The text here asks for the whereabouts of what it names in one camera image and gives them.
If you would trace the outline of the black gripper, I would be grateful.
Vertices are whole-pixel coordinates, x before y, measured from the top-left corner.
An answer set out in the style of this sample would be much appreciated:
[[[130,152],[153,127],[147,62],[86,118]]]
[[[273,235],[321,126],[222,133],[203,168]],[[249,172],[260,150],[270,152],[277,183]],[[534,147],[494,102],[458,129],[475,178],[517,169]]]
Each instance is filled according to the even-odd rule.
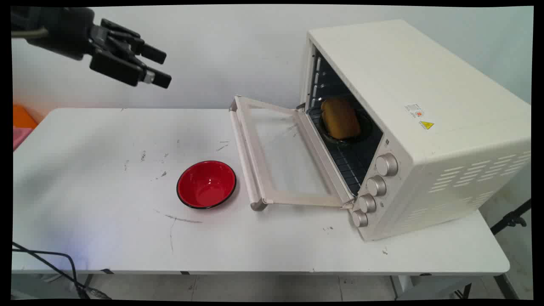
[[[91,56],[90,68],[136,87],[140,82],[168,88],[172,77],[144,64],[143,56],[163,64],[167,54],[149,45],[140,34],[107,19],[101,20],[109,43],[95,43],[95,12],[87,7],[13,6],[12,39],[82,60]]]

